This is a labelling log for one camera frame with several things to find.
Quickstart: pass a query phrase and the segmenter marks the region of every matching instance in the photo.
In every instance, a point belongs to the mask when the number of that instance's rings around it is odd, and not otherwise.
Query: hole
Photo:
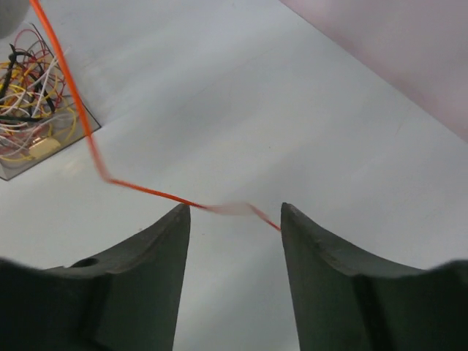
[[[92,265],[96,265],[98,262],[99,260],[97,258],[85,258],[84,260],[76,262],[71,268],[91,267]]]

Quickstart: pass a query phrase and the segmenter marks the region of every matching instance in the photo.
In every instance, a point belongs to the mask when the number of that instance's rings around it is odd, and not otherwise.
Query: wire
[[[110,184],[115,184],[115,185],[123,186],[126,188],[130,188],[133,190],[137,190],[139,192],[145,192],[147,194],[164,197],[169,200],[174,200],[179,203],[190,205],[192,207],[203,209],[205,211],[214,212],[216,214],[229,214],[229,215],[255,214],[265,223],[269,224],[276,230],[281,231],[281,228],[277,224],[273,223],[266,216],[266,214],[264,214],[261,210],[259,210],[255,206],[250,205],[249,203],[239,203],[239,204],[230,204],[230,205],[212,205],[212,206],[202,205],[202,204],[190,201],[190,200],[183,199],[182,197],[178,197],[178,196],[168,194],[165,192],[160,192],[158,190],[145,188],[144,186],[132,184],[128,181],[121,181],[121,180],[112,178],[112,176],[110,175],[110,173],[108,172],[105,166],[105,163],[102,161],[101,153],[99,152],[99,149],[97,148],[97,144],[94,141],[94,138],[92,135],[92,129],[88,122],[85,108],[83,106],[83,103],[81,102],[80,94],[78,93],[78,89],[75,85],[75,81],[73,79],[72,73],[70,72],[67,61],[65,60],[65,56],[61,48],[59,39],[57,38],[56,33],[53,30],[53,27],[51,26],[48,20],[48,17],[44,12],[44,9],[39,3],[39,0],[29,0],[29,1],[31,3],[31,6],[34,8],[34,11],[36,12],[36,15],[39,18],[42,26],[44,27],[44,30],[47,33],[47,36],[49,37],[51,41],[53,49],[56,52],[58,63],[61,67],[62,72],[64,73],[65,80],[67,82],[67,85],[69,86],[69,90],[75,101],[78,115],[80,116],[81,124],[83,125],[86,139],[88,141],[88,146],[91,152],[91,156],[94,160],[94,164],[102,180]]]
[[[4,70],[0,78],[0,162],[8,169],[33,160],[30,147],[44,138],[54,137],[65,146],[74,136],[76,140],[83,136],[77,133],[74,105],[64,96],[66,81],[57,59],[34,25],[30,26],[10,45],[9,61],[0,63]],[[18,48],[19,39],[28,32],[36,40],[27,50]]]

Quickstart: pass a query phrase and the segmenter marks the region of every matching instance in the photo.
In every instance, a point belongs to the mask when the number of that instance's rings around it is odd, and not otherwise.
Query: gray object
[[[69,268],[0,258],[0,350],[171,351],[189,234],[178,205]]]
[[[23,22],[29,0],[0,0],[0,39],[8,37]]]
[[[302,351],[468,350],[468,261],[400,265],[288,204],[281,228]]]

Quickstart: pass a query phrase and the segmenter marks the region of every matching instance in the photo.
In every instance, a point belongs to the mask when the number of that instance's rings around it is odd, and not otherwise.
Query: white wire
[[[38,118],[37,120],[38,121],[43,121],[44,123],[48,123],[48,122],[52,121],[52,118]],[[16,130],[16,129],[10,129],[10,128],[6,128],[6,127],[1,127],[1,126],[8,126],[8,127],[14,127],[14,128],[21,128],[21,127],[27,126],[29,124],[30,124],[30,122],[23,122],[21,124],[0,124],[0,129],[4,130],[5,132],[13,132],[13,133],[22,132],[22,133],[24,133],[24,132],[28,132],[30,130],[33,130],[37,126],[36,124],[33,124],[29,128],[25,128],[25,129],[22,129],[22,130]]]
[[[21,148],[22,146],[20,144],[15,143],[14,141],[8,139],[7,137],[4,137],[3,135],[0,135],[0,139],[6,140],[8,143],[13,144],[14,146]]]
[[[25,113],[26,115],[29,116],[29,112],[26,111],[25,109],[23,108],[20,108],[18,107],[16,110],[19,110],[23,113]],[[0,122],[0,130],[3,130],[4,132],[13,132],[13,133],[16,133],[16,132],[19,132],[17,129],[15,128],[22,128],[22,127],[26,127],[30,124],[31,122],[22,122],[22,123],[19,123],[19,124],[5,124],[5,123],[2,123]],[[22,132],[24,132],[25,130],[28,131],[30,129],[34,128],[34,126],[32,126],[31,128],[29,129],[22,129]]]
[[[67,55],[68,52],[69,52],[70,48],[67,48],[65,51],[64,51],[64,55]],[[23,101],[24,99],[24,96],[26,95],[28,89],[30,88],[33,88],[35,87],[37,84],[39,84],[39,82],[45,77],[45,82],[44,84],[42,85],[42,91],[41,91],[41,94],[40,94],[40,98],[38,99],[38,104],[39,102],[42,101],[42,99],[44,98],[44,91],[45,91],[45,87],[47,85],[47,81],[48,81],[48,78],[49,78],[49,75],[50,75],[50,72],[52,71],[52,68],[54,68],[57,63],[58,63],[58,59],[53,56],[52,57],[52,61],[50,62],[49,64],[49,67],[47,68],[47,71],[45,71],[37,80],[35,80],[32,84],[30,84],[29,86],[26,87],[26,89],[23,91],[23,93],[21,93],[21,96],[20,96],[20,99],[16,100],[15,104],[13,104],[13,106],[11,106],[7,111],[5,112],[2,112],[0,113],[1,116],[5,116],[7,115],[8,113],[10,113],[12,110],[14,110],[16,108],[16,106],[18,106],[18,104]],[[3,102],[4,100],[8,99],[8,97],[3,97],[0,99],[0,102]]]
[[[18,147],[19,147],[18,150],[14,150],[14,151],[12,151],[12,152],[10,152],[8,154],[0,154],[0,157],[9,157],[9,156],[13,156],[13,155],[18,154],[19,152],[21,152],[21,150],[26,148],[26,145],[29,143],[29,141],[31,140],[32,136],[34,135],[34,133],[36,132],[37,129],[42,127],[44,124],[48,124],[48,123],[52,122],[53,120],[62,117],[63,115],[66,115],[66,113],[58,113],[54,117],[49,118],[47,121],[43,121],[42,123],[39,123],[38,125],[36,125],[34,127],[34,130],[31,131],[29,136],[24,140],[23,145],[21,145],[21,146],[18,145]]]
[[[10,97],[20,97],[21,98],[21,95],[23,93],[16,93],[16,94],[10,94],[8,95],[7,97],[5,97],[4,99],[8,99]],[[37,95],[39,96],[38,99],[40,99],[40,93],[34,93],[34,92],[27,92],[27,94],[29,96],[32,96],[32,95]],[[16,110],[19,110],[21,112],[23,112],[24,114],[26,114],[27,116],[29,116],[29,112],[26,111],[25,109],[21,108],[21,107],[17,107]],[[5,116],[6,113],[0,113],[0,116]],[[5,123],[2,123],[0,122],[0,129],[3,129],[3,130],[8,130],[8,129],[5,129],[5,128],[2,128],[1,126],[6,126],[6,127],[14,127],[14,128],[18,128],[18,127],[24,127],[25,125],[27,125],[29,122],[23,122],[21,124],[5,124]]]
[[[45,91],[45,87],[46,87],[46,85],[47,85],[47,81],[48,81],[48,78],[49,78],[49,75],[50,75],[50,71],[52,70],[52,68],[53,68],[56,64],[57,64],[57,60],[56,60],[56,58],[55,58],[55,56],[54,56],[53,59],[52,59],[52,61],[51,61],[51,63],[50,63],[50,65],[49,65],[49,67],[47,68],[47,71],[45,71],[44,74],[41,75],[41,76],[39,77],[39,79],[37,79],[35,82],[33,82],[31,85],[29,85],[29,86],[23,91],[23,93],[21,94],[20,99],[16,100],[15,103],[14,103],[7,111],[0,113],[0,115],[5,116],[5,115],[7,115],[8,113],[11,113],[14,109],[16,109],[16,107],[20,104],[20,102],[23,101],[24,96],[26,95],[27,90],[30,89],[30,88],[32,88],[32,87],[34,87],[34,86],[36,86],[44,77],[46,77],[45,82],[44,82],[44,84],[42,85],[42,90],[41,90],[41,94],[40,94],[40,99],[38,99],[38,103],[40,104],[40,102],[42,101],[42,98],[44,97],[44,91]],[[34,110],[34,113],[32,114],[32,116],[34,116],[34,115],[36,114],[37,108],[38,108],[38,106],[36,106],[36,110]]]
[[[0,99],[0,102],[3,101],[3,100],[6,100],[6,99],[9,99],[9,98],[13,98],[13,97],[21,97],[21,95],[23,95],[24,91],[22,93],[14,93],[14,94],[10,94],[10,95],[6,95],[6,97]],[[33,96],[33,95],[38,95],[40,96],[40,93],[35,93],[33,91],[27,91],[26,92],[30,97]]]

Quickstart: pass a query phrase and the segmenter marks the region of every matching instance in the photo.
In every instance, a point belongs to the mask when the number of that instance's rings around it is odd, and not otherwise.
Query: clear plastic container
[[[60,66],[36,26],[23,23],[3,39],[0,56],[0,178],[10,180],[84,132]],[[86,110],[92,129],[99,129]]]

